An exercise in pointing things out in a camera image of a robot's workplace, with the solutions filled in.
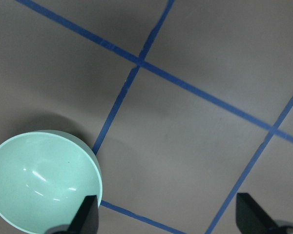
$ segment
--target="blue tape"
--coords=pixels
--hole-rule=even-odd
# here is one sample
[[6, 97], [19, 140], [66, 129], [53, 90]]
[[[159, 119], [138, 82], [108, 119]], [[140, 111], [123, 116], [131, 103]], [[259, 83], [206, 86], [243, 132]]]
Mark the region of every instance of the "blue tape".
[[31, 8], [32, 10], [48, 17], [49, 19], [61, 24], [62, 26], [78, 33], [79, 35], [89, 39], [90, 41], [96, 43], [96, 44], [99, 44], [101, 45], [102, 47], [110, 50], [110, 51], [113, 51], [114, 53], [116, 53], [117, 55], [135, 63], [136, 65], [138, 65], [139, 67], [143, 67], [147, 70], [149, 70], [150, 72], [172, 82], [173, 84], [176, 84], [178, 85], [179, 87], [209, 101], [209, 102], [212, 102], [214, 103], [215, 105], [245, 119], [246, 121], [249, 121], [255, 125], [257, 125], [258, 127], [261, 127], [267, 131], [271, 131], [271, 132], [274, 132], [274, 134], [276, 134], [277, 136], [293, 143], [293, 136], [283, 132], [283, 131], [280, 131], [276, 128], [274, 128], [273, 126], [270, 126], [269, 124], [265, 123], [264, 121], [242, 111], [242, 110], [239, 110], [238, 108], [214, 97], [213, 95], [210, 95], [198, 88], [196, 88], [195, 86], [169, 74], [168, 72], [152, 65], [151, 63], [148, 63], [146, 61], [144, 61], [143, 59], [123, 50], [122, 48], [110, 43], [109, 41], [107, 40], [104, 40], [102, 39], [101, 37], [83, 29], [82, 27], [68, 21], [67, 19], [53, 13], [52, 11], [34, 3], [33, 1], [31, 0], [16, 0], [17, 2]]
[[[165, 21], [165, 18], [167, 17], [170, 9], [172, 8], [173, 3], [174, 3], [174, 0], [169, 0], [167, 2], [166, 8], [165, 8], [162, 16], [160, 17], [160, 19], [156, 23], [155, 27], [152, 29], [151, 33], [149, 34], [148, 38], [146, 39], [145, 44], [143, 45], [143, 49], [139, 54], [140, 59], [146, 58], [152, 44], [154, 43], [154, 40], [155, 40], [158, 32], [160, 31], [160, 29]], [[135, 68], [133, 68], [130, 71], [130, 73], [127, 77], [127, 80], [125, 81], [120, 93], [118, 94], [116, 101], [115, 101], [111, 111], [109, 112], [107, 119], [105, 120], [103, 128], [101, 129], [101, 131], [98, 135], [98, 138], [97, 138], [96, 142], [94, 143], [94, 146], [92, 148], [94, 154], [98, 153], [98, 151], [102, 145], [102, 142], [105, 139], [105, 136], [106, 136], [112, 122], [114, 121], [114, 118], [115, 118], [117, 112], [119, 111], [119, 109], [123, 103], [124, 98], [126, 97], [126, 94], [129, 90], [129, 88], [131, 87], [134, 79], [136, 78], [136, 76], [139, 72], [139, 69], [140, 69], [140, 66], [136, 66]]]
[[166, 226], [166, 225], [164, 225], [164, 224], [161, 224], [161, 223], [156, 222], [156, 221], [154, 221], [154, 220], [151, 220], [151, 219], [149, 219], [149, 218], [146, 218], [146, 217], [143, 217], [143, 216], [137, 215], [137, 214], [135, 214], [135, 213], [133, 213], [133, 212], [131, 212], [131, 211], [128, 211], [128, 210], [126, 210], [126, 209], [124, 209], [124, 208], [121, 208], [121, 207], [118, 207], [118, 206], [112, 205], [111, 203], [108, 203], [108, 202], [106, 202], [106, 201], [103, 201], [103, 200], [102, 200], [102, 201], [101, 201], [101, 205], [104, 206], [104, 207], [107, 207], [107, 208], [109, 208], [109, 209], [111, 209], [111, 210], [114, 210], [114, 211], [116, 211], [116, 212], [119, 212], [119, 213], [121, 213], [121, 214], [123, 214], [123, 215], [127, 215], [127, 216], [129, 216], [129, 217], [132, 217], [132, 218], [137, 219], [137, 220], [139, 220], [139, 221], [142, 221], [142, 222], [144, 222], [144, 223], [150, 224], [150, 225], [152, 225], [152, 226], [154, 226], [154, 227], [157, 227], [157, 228], [163, 229], [163, 230], [165, 230], [165, 231], [167, 231], [167, 232], [169, 232], [169, 233], [174, 233], [174, 234], [185, 234], [185, 233], [182, 232], [182, 231], [179, 231], [179, 230], [177, 230], [177, 229], [171, 228], [171, 227], [169, 227], [169, 226]]
[[224, 214], [225, 210], [229, 206], [230, 202], [232, 201], [232, 199], [234, 198], [234, 196], [238, 192], [239, 188], [241, 187], [243, 181], [246, 179], [246, 177], [250, 173], [251, 169], [255, 165], [256, 161], [261, 156], [261, 154], [263, 153], [264, 149], [266, 148], [266, 146], [270, 142], [271, 138], [274, 135], [274, 132], [276, 131], [276, 129], [278, 129], [280, 127], [281, 123], [286, 118], [286, 116], [288, 115], [288, 113], [290, 112], [292, 107], [293, 107], [293, 96], [290, 99], [290, 101], [288, 102], [288, 104], [286, 105], [286, 107], [281, 112], [281, 114], [278, 117], [277, 121], [274, 123], [274, 125], [273, 125], [274, 129], [266, 135], [264, 142], [256, 150], [255, 154], [253, 155], [253, 157], [251, 158], [251, 160], [249, 161], [249, 163], [245, 167], [245, 169], [242, 172], [241, 176], [236, 181], [235, 185], [233, 186], [233, 188], [231, 189], [231, 191], [230, 191], [229, 195], [227, 196], [226, 200], [224, 201], [224, 203], [220, 207], [220, 209], [217, 212], [215, 218], [212, 220], [212, 222], [211, 222], [210, 226], [208, 227], [207, 231], [205, 232], [205, 234], [210, 234], [213, 231], [213, 229], [217, 225], [218, 221], [220, 220], [220, 218]]

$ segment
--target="bowl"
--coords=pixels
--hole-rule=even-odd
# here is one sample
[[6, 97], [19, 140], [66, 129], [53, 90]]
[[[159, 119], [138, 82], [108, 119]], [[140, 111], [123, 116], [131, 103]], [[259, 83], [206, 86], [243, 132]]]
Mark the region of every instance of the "bowl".
[[92, 150], [71, 134], [14, 136], [0, 145], [0, 216], [30, 234], [69, 225], [85, 196], [100, 205], [101, 177]]

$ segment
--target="bowl rim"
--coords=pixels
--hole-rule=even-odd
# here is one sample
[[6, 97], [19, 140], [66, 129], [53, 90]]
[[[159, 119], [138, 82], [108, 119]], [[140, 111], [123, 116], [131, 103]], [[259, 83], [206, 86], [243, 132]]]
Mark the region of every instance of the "bowl rim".
[[[69, 134], [69, 133], [66, 133], [66, 132], [63, 132], [63, 131], [58, 131], [58, 130], [39, 130], [39, 131], [32, 131], [32, 132], [27, 132], [27, 133], [22, 133], [22, 134], [19, 134], [19, 135], [16, 135], [16, 136], [13, 136], [11, 138], [9, 138], [8, 140], [5, 140], [3, 143], [0, 144], [0, 149], [2, 147], [4, 147], [7, 143], [9, 143], [10, 141], [13, 141], [17, 138], [20, 138], [20, 137], [24, 137], [24, 136], [27, 136], [27, 135], [50, 135], [50, 136], [53, 136], [53, 137], [58, 137], [60, 139], [63, 139], [65, 141], [68, 141], [70, 143], [72, 143], [73, 145], [75, 145], [75, 147], [79, 148], [86, 157], [88, 157], [88, 159], [90, 159], [91, 161], [91, 164], [92, 166], [94, 167], [95, 171], [96, 171], [96, 175], [99, 179], [99, 186], [100, 186], [100, 192], [99, 192], [99, 197], [98, 197], [98, 207], [100, 206], [100, 203], [101, 203], [101, 200], [102, 200], [102, 193], [103, 193], [103, 186], [102, 186], [102, 174], [101, 174], [101, 169], [100, 169], [100, 166], [99, 166], [99, 163], [97, 161], [97, 158], [96, 158], [96, 155], [94, 154], [94, 152], [91, 150], [92, 154], [93, 154], [93, 157], [92, 158], [89, 153], [82, 147], [80, 146], [79, 144], [77, 144], [76, 142], [74, 142], [73, 140], [70, 140], [66, 137], [64, 137], [63, 135], [68, 135], [72, 138], [75, 138], [76, 140], [80, 141], [83, 143], [83, 146], [84, 147], [88, 147], [90, 149], [90, 147], [88, 145], [86, 145], [86, 143], [84, 143], [82, 140], [80, 140], [78, 137], [72, 135], [72, 134]], [[35, 233], [35, 232], [32, 232], [32, 231], [29, 231], [29, 230], [26, 230], [24, 228], [21, 228], [19, 226], [17, 226], [16, 224], [12, 223], [11, 221], [9, 221], [1, 212], [0, 212], [0, 216], [7, 222], [9, 223], [10, 225], [12, 225], [13, 227], [23, 231], [23, 232], [26, 232], [26, 233], [29, 233], [29, 234], [41, 234], [41, 233]]]

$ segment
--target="blue grid line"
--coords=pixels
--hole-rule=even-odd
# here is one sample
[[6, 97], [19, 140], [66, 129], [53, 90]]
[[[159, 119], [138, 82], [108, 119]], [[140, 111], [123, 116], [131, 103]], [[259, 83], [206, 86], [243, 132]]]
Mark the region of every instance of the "blue grid line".
[[104, 206], [104, 207], [107, 207], [107, 208], [109, 208], [109, 209], [111, 209], [111, 210], [117, 211], [117, 212], [119, 212], [119, 213], [121, 213], [121, 214], [123, 214], [123, 215], [127, 215], [127, 216], [129, 216], [129, 217], [132, 217], [132, 218], [137, 219], [137, 220], [139, 220], [139, 221], [142, 221], [142, 222], [144, 222], [144, 223], [147, 223], [147, 224], [150, 224], [150, 225], [155, 226], [155, 227], [157, 227], [157, 228], [163, 229], [163, 230], [165, 230], [165, 231], [167, 231], [167, 232], [169, 232], [169, 233], [174, 233], [174, 234], [185, 234], [184, 232], [181, 232], [181, 231], [179, 231], [179, 230], [177, 230], [177, 229], [174, 229], [174, 228], [168, 227], [168, 226], [166, 226], [166, 225], [164, 225], [164, 224], [158, 223], [158, 222], [156, 222], [156, 221], [154, 221], [154, 220], [151, 220], [151, 219], [149, 219], [149, 218], [146, 218], [146, 217], [143, 217], [143, 216], [137, 215], [137, 214], [135, 214], [135, 213], [133, 213], [133, 212], [131, 212], [131, 211], [128, 211], [128, 210], [126, 210], [126, 209], [124, 209], [124, 208], [121, 208], [121, 207], [115, 206], [115, 205], [113, 205], [113, 204], [111, 204], [111, 203], [108, 203], [108, 202], [106, 202], [106, 201], [101, 201], [101, 205]]
[[[277, 121], [274, 123], [273, 126], [275, 129], [280, 127], [281, 123], [286, 118], [286, 116], [288, 115], [288, 113], [290, 112], [292, 107], [293, 107], [293, 96], [291, 97], [290, 101], [288, 102], [288, 104], [285, 106], [285, 108], [281, 112]], [[240, 175], [240, 177], [236, 181], [233, 188], [231, 189], [229, 195], [227, 196], [226, 200], [224, 201], [224, 203], [220, 207], [219, 211], [217, 212], [216, 216], [212, 220], [212, 222], [211, 222], [210, 226], [208, 227], [208, 229], [206, 230], [205, 234], [210, 234], [213, 231], [213, 229], [217, 225], [218, 221], [220, 220], [220, 218], [224, 214], [225, 210], [229, 206], [230, 202], [232, 201], [232, 199], [234, 198], [234, 196], [238, 192], [239, 188], [241, 187], [243, 181], [246, 179], [246, 177], [250, 173], [251, 169], [253, 168], [256, 161], [259, 159], [259, 157], [263, 153], [264, 149], [266, 148], [266, 146], [268, 145], [268, 143], [270, 142], [272, 137], [273, 137], [273, 132], [268, 132], [268, 134], [265, 137], [264, 142], [259, 146], [259, 148], [256, 150], [253, 157], [250, 159], [249, 163], [247, 164], [244, 171], [242, 172], [242, 174]]]
[[69, 20], [55, 14], [54, 12], [38, 5], [37, 3], [33, 2], [32, 0], [16, 0], [17, 2], [31, 8], [32, 10], [38, 12], [41, 15], [46, 16], [47, 18], [61, 24], [62, 26], [70, 29], [73, 32], [76, 32], [77, 34], [83, 36], [84, 38], [89, 39], [90, 41], [93, 41], [96, 44], [101, 45], [102, 47], [116, 53], [117, 55], [131, 61], [134, 62], [136, 65], [143, 67], [149, 71], [151, 71], [152, 73], [159, 75], [160, 77], [172, 82], [173, 84], [178, 85], [179, 87], [245, 119], [246, 121], [249, 121], [255, 125], [257, 125], [258, 127], [261, 127], [267, 131], [272, 132], [273, 134], [293, 143], [293, 136], [280, 131], [276, 128], [274, 128], [273, 126], [265, 123], [264, 121], [220, 100], [219, 98], [216, 98], [213, 95], [210, 95], [206, 92], [204, 92], [203, 90], [200, 90], [199, 88], [171, 75], [170, 73], [152, 65], [151, 63], [148, 63], [146, 61], [144, 61], [143, 59], [125, 51], [124, 49], [112, 44], [111, 42], [104, 40], [103, 38], [83, 29], [82, 27], [74, 24], [73, 22], [70, 22]]
[[[146, 56], [147, 56], [152, 44], [155, 41], [155, 38], [156, 38], [158, 32], [160, 31], [160, 29], [161, 29], [161, 27], [162, 27], [167, 15], [168, 15], [169, 11], [172, 8], [173, 3], [174, 3], [174, 0], [169, 0], [167, 2], [166, 8], [165, 8], [164, 12], [162, 13], [162, 16], [160, 17], [160, 19], [156, 23], [155, 27], [150, 32], [148, 38], [146, 39], [145, 44], [143, 45], [143, 48], [142, 48], [142, 50], [141, 50], [141, 52], [139, 54], [140, 59], [145, 59], [146, 58]], [[104, 140], [104, 138], [105, 138], [105, 136], [106, 136], [106, 134], [107, 134], [107, 132], [108, 132], [108, 130], [109, 130], [109, 128], [110, 128], [110, 126], [111, 126], [116, 114], [117, 114], [117, 112], [119, 111], [119, 108], [121, 107], [121, 105], [123, 103], [123, 100], [126, 97], [126, 94], [127, 94], [128, 90], [129, 90], [129, 88], [131, 87], [131, 84], [133, 83], [134, 79], [136, 78], [136, 76], [137, 76], [137, 74], [139, 72], [139, 69], [140, 69], [140, 66], [136, 66], [130, 71], [130, 73], [129, 73], [129, 75], [128, 75], [128, 77], [127, 77], [127, 79], [126, 79], [126, 81], [125, 81], [120, 93], [118, 94], [118, 96], [117, 96], [117, 98], [116, 98], [116, 100], [115, 100], [115, 102], [113, 104], [112, 109], [110, 110], [110, 112], [109, 112], [109, 114], [108, 114], [108, 116], [107, 116], [107, 118], [105, 120], [105, 123], [104, 123], [104, 125], [103, 125], [103, 127], [102, 127], [102, 129], [101, 129], [101, 131], [100, 131], [100, 133], [98, 135], [98, 137], [97, 137], [97, 140], [94, 143], [94, 146], [92, 148], [92, 151], [94, 152], [94, 154], [98, 153], [98, 151], [99, 151], [99, 149], [100, 149], [100, 147], [102, 145], [102, 142], [103, 142], [103, 140]]]

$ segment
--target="blue tape strip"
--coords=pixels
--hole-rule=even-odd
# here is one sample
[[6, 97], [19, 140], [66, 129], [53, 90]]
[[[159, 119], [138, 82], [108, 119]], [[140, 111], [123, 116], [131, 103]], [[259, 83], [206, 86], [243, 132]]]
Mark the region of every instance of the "blue tape strip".
[[254, 164], [256, 163], [256, 161], [261, 156], [261, 154], [263, 153], [264, 149], [266, 148], [266, 146], [270, 142], [270, 140], [271, 140], [271, 138], [272, 138], [272, 136], [274, 134], [273, 132], [275, 132], [275, 130], [280, 127], [281, 123], [283, 122], [283, 120], [285, 119], [285, 117], [287, 116], [287, 114], [290, 112], [290, 110], [291, 110], [292, 107], [293, 107], [293, 96], [290, 99], [290, 101], [288, 102], [288, 104], [286, 105], [286, 107], [281, 112], [281, 114], [278, 117], [278, 119], [275, 122], [275, 124], [273, 125], [274, 126], [274, 130], [272, 130], [272, 132], [269, 132], [266, 135], [264, 142], [256, 150], [255, 154], [253, 155], [253, 157], [251, 158], [251, 160], [249, 161], [249, 163], [245, 167], [245, 169], [242, 172], [241, 176], [236, 181], [235, 185], [233, 186], [233, 188], [231, 189], [231, 191], [230, 191], [229, 195], [227, 196], [226, 200], [224, 201], [224, 203], [220, 207], [220, 209], [217, 212], [215, 218], [212, 220], [212, 222], [211, 222], [210, 226], [208, 227], [207, 231], [205, 232], [205, 234], [210, 234], [213, 231], [213, 229], [217, 225], [218, 221], [220, 220], [220, 218], [224, 214], [225, 210], [229, 206], [230, 202], [232, 201], [232, 199], [234, 198], [234, 196], [238, 192], [239, 188], [241, 187], [243, 181], [248, 176], [248, 174], [250, 173], [250, 171], [253, 168]]
[[147, 70], [149, 70], [150, 72], [172, 82], [173, 84], [176, 84], [178, 85], [179, 87], [209, 101], [209, 102], [212, 102], [214, 103], [215, 105], [267, 130], [267, 131], [271, 131], [271, 132], [274, 132], [274, 134], [276, 134], [277, 136], [281, 137], [281, 138], [284, 138], [285, 140], [288, 140], [289, 142], [293, 143], [293, 136], [283, 132], [283, 131], [280, 131], [278, 129], [274, 129], [273, 126], [270, 126], [269, 124], [265, 123], [264, 121], [261, 121], [260, 119], [242, 111], [242, 110], [239, 110], [238, 108], [214, 97], [213, 95], [210, 95], [196, 87], [194, 87], [193, 85], [189, 84], [189, 83], [186, 83], [185, 81], [169, 74], [168, 72], [165, 72], [164, 70], [152, 65], [151, 63], [148, 63], [146, 61], [144, 61], [143, 59], [123, 50], [122, 48], [110, 43], [109, 41], [106, 41], [104, 39], [102, 39], [101, 37], [83, 29], [82, 27], [68, 21], [67, 19], [53, 13], [52, 11], [34, 3], [33, 1], [31, 0], [16, 0], [17, 2], [31, 8], [32, 10], [48, 17], [49, 19], [61, 24], [62, 26], [78, 33], [79, 35], [89, 39], [90, 41], [93, 41], [94, 43], [96, 44], [99, 44], [101, 45], [102, 47], [110, 50], [110, 51], [113, 51], [114, 53], [116, 53], [117, 55], [137, 64], [138, 66], [140, 67], [143, 67]]
[[[166, 5], [166, 8], [162, 14], [162, 16], [160, 17], [160, 19], [158, 20], [158, 22], [156, 23], [155, 27], [152, 29], [151, 33], [149, 34], [145, 44], [143, 45], [143, 49], [142, 51], [140, 52], [139, 54], [139, 58], [140, 59], [145, 59], [152, 44], [154, 43], [154, 40], [158, 34], [158, 32], [160, 31], [164, 21], [165, 21], [165, 18], [167, 17], [170, 9], [172, 8], [172, 5], [174, 3], [174, 0], [169, 0], [167, 2], [167, 5]], [[117, 98], [116, 98], [116, 101], [110, 111], [110, 113], [108, 114], [107, 116], [107, 119], [105, 120], [105, 123], [103, 125], [103, 128], [101, 129], [99, 135], [98, 135], [98, 138], [96, 140], [96, 142], [94, 143], [94, 146], [92, 148], [94, 154], [97, 154], [101, 145], [102, 145], [102, 142], [118, 112], [118, 110], [120, 109], [121, 107], [121, 104], [123, 103], [123, 100], [124, 98], [126, 97], [126, 94], [129, 90], [129, 88], [131, 87], [131, 84], [133, 83], [136, 75], [138, 74], [139, 72], [139, 69], [140, 69], [140, 66], [136, 66], [135, 68], [133, 68], [128, 77], [127, 77], [127, 80], [125, 81], [120, 93], [118, 94]]]
[[177, 229], [174, 229], [174, 228], [168, 227], [168, 226], [166, 226], [166, 225], [164, 225], [164, 224], [161, 224], [161, 223], [156, 222], [156, 221], [154, 221], [154, 220], [151, 220], [151, 219], [149, 219], [149, 218], [146, 218], [146, 217], [143, 217], [143, 216], [137, 215], [137, 214], [135, 214], [135, 213], [133, 213], [133, 212], [131, 212], [131, 211], [128, 211], [128, 210], [126, 210], [126, 209], [124, 209], [124, 208], [121, 208], [121, 207], [118, 207], [118, 206], [112, 205], [111, 203], [108, 203], [108, 202], [106, 202], [106, 201], [103, 201], [103, 200], [102, 200], [102, 201], [101, 201], [101, 205], [104, 206], [104, 207], [107, 207], [107, 208], [109, 208], [109, 209], [111, 209], [111, 210], [117, 211], [117, 212], [119, 212], [119, 213], [121, 213], [121, 214], [123, 214], [123, 215], [127, 215], [127, 216], [129, 216], [129, 217], [132, 217], [132, 218], [137, 219], [137, 220], [139, 220], [139, 221], [142, 221], [142, 222], [144, 222], [144, 223], [150, 224], [150, 225], [152, 225], [152, 226], [154, 226], [154, 227], [157, 227], [157, 228], [163, 229], [163, 230], [165, 230], [165, 231], [167, 231], [167, 232], [174, 233], [174, 234], [185, 234], [185, 233], [182, 232], [182, 231], [179, 231], [179, 230], [177, 230]]

